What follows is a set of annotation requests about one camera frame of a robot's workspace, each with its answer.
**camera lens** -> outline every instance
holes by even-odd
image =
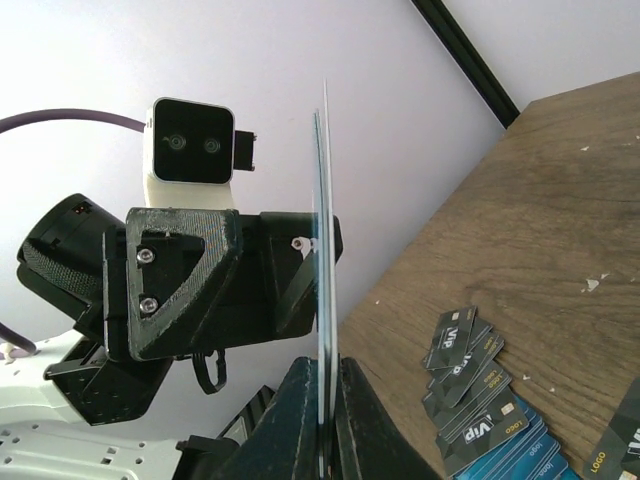
[[[204,151],[207,153],[216,153],[220,150],[220,142],[215,138],[207,138],[204,141]]]
[[[182,150],[187,145],[187,139],[178,133],[169,137],[169,146],[172,150]]]

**stack of cards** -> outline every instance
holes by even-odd
[[[431,372],[422,402],[438,428],[449,477],[463,480],[579,478],[541,417],[516,397],[495,357],[504,339],[476,307],[444,313],[423,366]]]
[[[640,478],[640,377],[631,384],[595,450],[584,464],[585,478]]]

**wire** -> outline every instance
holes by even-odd
[[[23,337],[19,333],[14,332],[2,322],[0,322],[0,338],[2,338],[7,343],[23,349],[30,355],[35,354],[38,350],[35,343],[33,343],[28,338]]]
[[[0,133],[8,132],[14,128],[31,125],[33,123],[47,122],[49,120],[89,120],[93,122],[110,123],[120,127],[144,131],[144,123],[132,118],[116,115],[115,113],[101,112],[98,110],[85,110],[82,108],[54,108],[49,110],[35,110],[33,112],[20,113],[12,117],[0,120]],[[28,338],[11,330],[0,322],[0,338],[7,343],[15,345],[33,355],[37,351],[35,343]]]
[[[133,118],[123,117],[115,113],[101,112],[98,110],[85,110],[82,108],[53,108],[50,110],[35,110],[33,112],[20,113],[12,117],[0,120],[0,133],[8,132],[14,128],[31,125],[32,123],[47,122],[49,120],[89,120],[92,122],[110,123],[120,127],[144,131],[144,123]]]
[[[196,373],[196,379],[202,391],[211,395],[212,393],[218,393],[227,384],[227,362],[225,360],[224,350],[217,350],[218,360],[216,360],[216,367],[218,370],[218,382],[214,385],[209,377],[209,369],[207,368],[206,356],[202,353],[196,353],[191,357],[191,363],[193,363],[193,370]]]

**blue card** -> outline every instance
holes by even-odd
[[[515,478],[517,480],[524,480],[527,478],[531,470],[522,470],[519,469],[519,476],[511,477],[510,472],[518,465],[521,459],[527,457],[529,452],[538,445],[539,442],[542,442],[543,438],[547,435],[547,426],[544,425],[537,432],[533,432],[524,442],[518,447],[516,447],[514,453],[509,455],[509,458],[503,461],[498,468],[494,469],[490,472],[488,478],[498,479],[498,478]]]
[[[547,433],[547,426],[542,421],[542,418],[536,415],[532,428],[523,432],[523,434],[514,443],[508,445],[507,448],[502,450],[500,457],[496,458],[491,465],[487,465],[480,472],[482,475],[473,477],[473,480],[493,479],[497,472],[503,469],[504,465],[512,463],[512,461],[522,455],[522,450],[532,439],[539,438],[545,433]]]
[[[556,453],[538,472],[536,480],[556,480],[567,468],[569,462],[560,453]]]
[[[505,480],[529,478],[536,473],[542,461],[546,460],[548,453],[556,446],[559,447],[558,441],[548,433],[544,434],[528,449],[522,450],[520,458],[514,458],[514,461],[502,471],[502,476],[496,478],[504,478]]]
[[[536,412],[534,412],[528,406],[523,405],[519,401],[517,396],[516,396],[516,401],[518,401],[518,403],[520,404],[520,407],[522,408],[522,410],[524,411],[524,414],[527,417],[527,420],[529,420],[529,426],[526,429],[524,429],[522,432],[520,432],[518,435],[513,437],[511,440],[508,440],[504,444],[500,445],[498,448],[493,449],[486,455],[480,457],[478,460],[473,462],[473,464],[467,467],[466,470],[460,472],[455,476],[456,480],[472,480],[476,476],[477,471],[481,467],[483,467],[484,465],[491,465],[493,460],[500,454],[501,451],[503,451],[504,448],[507,447],[507,445],[515,441],[517,438],[520,438],[521,435],[525,435],[526,432],[531,429],[532,422],[534,422],[535,418],[537,417]]]
[[[532,429],[540,428],[542,426],[542,419],[532,408],[525,406],[524,412],[527,420],[529,420],[529,426],[526,429],[524,429],[518,435],[508,440],[498,448],[492,450],[483,457],[480,457],[469,468],[456,475],[455,478],[458,480],[475,480],[483,478],[484,473],[488,472],[490,469],[493,469],[493,467],[498,464],[498,461],[501,461],[502,458],[512,448],[514,448],[519,444],[519,442],[526,438],[526,436],[532,431]]]
[[[570,468],[567,468],[564,472],[562,472],[559,480],[580,480],[580,477],[576,472],[574,472]]]
[[[535,470],[533,470],[529,474],[529,476],[527,477],[527,480],[534,480],[535,478],[537,478],[540,470],[542,470],[547,464],[547,462],[549,462],[553,457],[555,457],[558,452],[560,452],[560,444],[558,442],[555,442],[553,446],[549,449],[549,451],[546,453],[544,458],[542,458],[540,463],[538,463]]]

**wooden surface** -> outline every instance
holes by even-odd
[[[532,103],[341,327],[443,476],[420,360],[438,315],[468,304],[580,473],[640,375],[640,74]]]

